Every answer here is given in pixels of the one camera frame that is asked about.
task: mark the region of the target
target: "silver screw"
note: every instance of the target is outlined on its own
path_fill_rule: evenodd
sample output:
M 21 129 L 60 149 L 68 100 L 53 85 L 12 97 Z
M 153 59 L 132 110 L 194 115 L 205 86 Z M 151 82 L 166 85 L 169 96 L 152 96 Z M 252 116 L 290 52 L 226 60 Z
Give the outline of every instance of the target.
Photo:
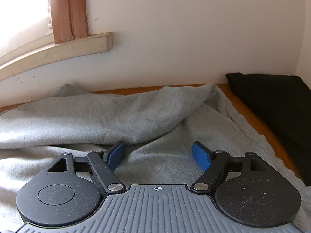
M 195 185 L 193 185 L 193 188 L 197 191 L 204 191 L 208 189 L 208 184 L 196 183 Z
M 110 184 L 108 186 L 108 189 L 114 192 L 121 191 L 123 189 L 123 185 L 118 184 L 118 183 Z

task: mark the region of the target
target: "circular cap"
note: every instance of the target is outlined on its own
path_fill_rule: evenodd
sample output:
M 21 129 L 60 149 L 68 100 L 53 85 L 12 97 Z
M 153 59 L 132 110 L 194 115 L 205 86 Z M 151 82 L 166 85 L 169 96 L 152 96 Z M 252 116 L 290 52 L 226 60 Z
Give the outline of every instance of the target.
M 193 185 L 193 188 L 197 191 L 204 191 L 208 189 L 208 185 L 205 183 L 196 183 Z
M 61 205 L 69 202 L 75 196 L 71 187 L 65 185 L 52 185 L 43 188 L 38 195 L 41 202 L 47 205 Z
M 123 185 L 118 184 L 118 183 L 110 184 L 110 185 L 108 186 L 108 189 L 109 189 L 110 191 L 115 191 L 115 192 L 121 191 L 121 190 L 123 189 Z
M 243 189 L 242 195 L 245 200 L 257 205 L 268 205 L 277 200 L 278 192 L 267 185 L 250 185 Z

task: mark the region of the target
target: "bright window light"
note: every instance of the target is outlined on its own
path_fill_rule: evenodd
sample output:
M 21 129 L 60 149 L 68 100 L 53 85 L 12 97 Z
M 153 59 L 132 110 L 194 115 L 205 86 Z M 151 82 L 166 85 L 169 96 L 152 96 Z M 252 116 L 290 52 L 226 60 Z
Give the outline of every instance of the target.
M 0 48 L 48 16 L 48 0 L 0 0 Z

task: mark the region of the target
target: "brown wooden trim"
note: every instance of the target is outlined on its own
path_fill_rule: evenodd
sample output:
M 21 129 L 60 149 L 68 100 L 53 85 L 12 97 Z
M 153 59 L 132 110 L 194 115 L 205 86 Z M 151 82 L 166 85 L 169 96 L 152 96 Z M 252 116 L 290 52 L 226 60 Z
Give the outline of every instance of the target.
M 69 0 L 50 0 L 55 44 L 73 39 Z
M 181 87 L 181 86 L 192 86 L 199 87 L 202 84 L 195 85 L 174 85 L 171 87 Z M 217 86 L 223 91 L 223 93 L 227 96 L 227 98 L 231 101 L 232 105 L 236 108 L 236 110 L 242 114 L 247 122 L 253 126 L 253 128 L 259 133 L 265 136 L 268 143 L 274 150 L 275 156 L 281 159 L 286 168 L 291 169 L 296 177 L 301 179 L 299 172 L 297 171 L 293 161 L 290 156 L 285 151 L 282 144 L 279 142 L 277 137 L 273 134 L 273 132 L 268 128 L 268 126 L 258 117 L 256 116 L 236 95 L 232 93 L 228 84 L 217 84 Z M 131 89 L 113 89 L 113 90 L 102 90 L 96 91 L 96 94 L 120 94 L 120 95 L 130 95 L 135 93 L 143 93 L 150 92 L 154 90 L 161 89 L 164 86 L 155 86 L 155 87 L 141 87 L 141 88 L 131 88 Z M 21 104 L 16 104 L 12 106 L 2 107 L 0 108 L 0 112 L 6 111 L 9 109 L 16 108 Z
M 50 0 L 55 44 L 89 35 L 86 0 Z
M 73 38 L 89 35 L 86 18 L 86 0 L 69 0 Z

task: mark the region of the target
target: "black fabric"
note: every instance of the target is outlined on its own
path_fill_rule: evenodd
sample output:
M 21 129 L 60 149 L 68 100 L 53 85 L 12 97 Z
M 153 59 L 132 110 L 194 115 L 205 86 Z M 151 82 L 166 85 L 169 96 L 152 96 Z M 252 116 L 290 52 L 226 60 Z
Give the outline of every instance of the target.
M 298 76 L 226 74 L 232 92 L 276 135 L 311 186 L 311 91 Z

